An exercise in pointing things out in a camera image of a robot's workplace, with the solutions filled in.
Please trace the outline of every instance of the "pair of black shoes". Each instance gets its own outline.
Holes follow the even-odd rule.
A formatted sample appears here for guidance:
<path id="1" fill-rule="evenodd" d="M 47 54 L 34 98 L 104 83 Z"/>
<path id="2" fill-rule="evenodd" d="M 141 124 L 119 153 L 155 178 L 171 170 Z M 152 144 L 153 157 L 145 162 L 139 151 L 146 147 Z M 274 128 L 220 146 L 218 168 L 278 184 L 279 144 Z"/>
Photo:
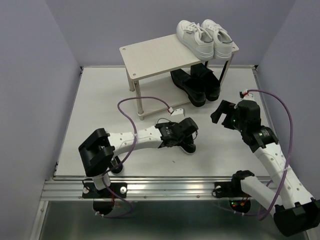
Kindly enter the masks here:
<path id="1" fill-rule="evenodd" d="M 196 107 L 203 106 L 206 99 L 213 102 L 219 98 L 220 82 L 202 63 L 191 66 L 191 75 L 182 69 L 171 71 L 170 74 L 173 83 L 188 94 Z"/>

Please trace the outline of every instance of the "gray floor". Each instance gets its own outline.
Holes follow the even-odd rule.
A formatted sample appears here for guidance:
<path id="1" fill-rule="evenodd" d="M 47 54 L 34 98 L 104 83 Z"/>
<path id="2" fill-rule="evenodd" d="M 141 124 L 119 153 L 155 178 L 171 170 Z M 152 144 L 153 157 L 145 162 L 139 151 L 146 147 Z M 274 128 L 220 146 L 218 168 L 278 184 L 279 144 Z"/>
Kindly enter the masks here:
<path id="1" fill-rule="evenodd" d="M 95 216 L 90 201 L 50 202 L 41 240 L 304 240 L 284 237 L 271 217 L 239 216 L 214 206 L 227 201 L 136 202 L 122 219 Z M 257 212 L 253 203 L 250 212 Z"/>

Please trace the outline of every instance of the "pair of white sneakers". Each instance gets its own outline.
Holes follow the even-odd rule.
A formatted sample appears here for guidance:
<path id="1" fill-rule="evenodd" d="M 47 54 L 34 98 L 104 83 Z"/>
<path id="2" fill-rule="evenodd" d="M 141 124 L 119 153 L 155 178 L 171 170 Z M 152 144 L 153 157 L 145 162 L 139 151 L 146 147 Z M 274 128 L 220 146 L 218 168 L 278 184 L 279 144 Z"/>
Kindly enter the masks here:
<path id="1" fill-rule="evenodd" d="M 233 41 L 228 32 L 212 20 L 204 20 L 201 26 L 182 20 L 176 27 L 176 35 L 202 61 L 213 57 L 225 61 L 231 58 Z"/>

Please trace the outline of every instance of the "white shoe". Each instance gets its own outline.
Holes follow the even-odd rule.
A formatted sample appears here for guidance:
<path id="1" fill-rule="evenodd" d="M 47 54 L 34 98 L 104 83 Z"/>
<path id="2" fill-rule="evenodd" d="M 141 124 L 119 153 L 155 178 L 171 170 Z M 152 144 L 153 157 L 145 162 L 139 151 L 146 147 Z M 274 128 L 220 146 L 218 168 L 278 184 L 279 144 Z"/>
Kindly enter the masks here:
<path id="1" fill-rule="evenodd" d="M 232 53 L 232 39 L 228 32 L 212 20 L 204 20 L 201 27 L 205 29 L 214 41 L 214 57 L 220 60 L 228 60 Z"/>
<path id="2" fill-rule="evenodd" d="M 199 23 L 182 20 L 176 27 L 176 35 L 180 42 L 202 61 L 214 57 L 214 41 L 210 34 L 200 27 Z"/>

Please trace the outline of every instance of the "white table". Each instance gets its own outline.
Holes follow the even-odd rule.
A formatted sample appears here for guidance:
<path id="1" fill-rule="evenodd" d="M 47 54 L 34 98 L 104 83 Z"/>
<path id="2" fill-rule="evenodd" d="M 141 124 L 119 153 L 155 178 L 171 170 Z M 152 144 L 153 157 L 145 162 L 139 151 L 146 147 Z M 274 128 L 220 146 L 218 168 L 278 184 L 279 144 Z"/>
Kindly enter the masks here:
<path id="1" fill-rule="evenodd" d="M 217 75 L 222 72 L 221 68 L 212 70 Z M 105 128 L 114 133 L 132 131 L 129 121 L 117 110 L 117 103 L 130 97 L 126 78 L 124 67 L 84 68 L 55 178 L 85 176 L 78 147 L 94 130 Z M 186 115 L 199 127 L 195 154 L 186 155 L 179 147 L 137 150 L 124 164 L 121 176 L 230 177 L 238 170 L 250 170 L 256 176 L 269 176 L 249 147 L 243 143 L 239 132 L 224 128 L 221 124 L 213 124 L 210 118 L 221 100 L 237 103 L 240 100 L 239 91 L 256 88 L 251 68 L 230 68 L 217 101 L 207 102 L 199 108 L 190 103 L 182 106 Z M 151 77 L 141 86 L 141 90 L 169 103 L 188 99 L 185 92 L 173 85 L 169 73 Z M 259 94 L 255 94 L 255 99 L 261 107 L 262 124 L 268 126 Z M 145 99 L 143 104 L 150 111 L 163 107 L 163 103 L 156 100 Z M 140 121 L 133 105 L 134 101 L 126 102 L 122 108 L 133 118 L 138 129 L 150 127 L 159 118 L 168 117 L 168 113 L 162 111 Z"/>
<path id="2" fill-rule="evenodd" d="M 231 58 L 225 62 L 223 71 L 218 77 L 221 84 L 226 77 L 234 54 L 239 51 L 238 46 L 234 42 L 232 44 Z M 141 94 L 143 87 L 140 86 L 140 80 L 145 82 L 150 77 L 201 63 L 201 60 L 178 40 L 176 34 L 122 46 L 120 53 L 126 67 L 129 90 L 135 91 L 137 97 L 148 96 L 146 92 Z M 176 107 L 188 102 L 188 99 L 184 99 L 183 101 L 169 102 L 169 104 Z M 165 109 L 163 107 L 146 109 L 141 99 L 136 100 L 136 107 L 140 120 Z"/>

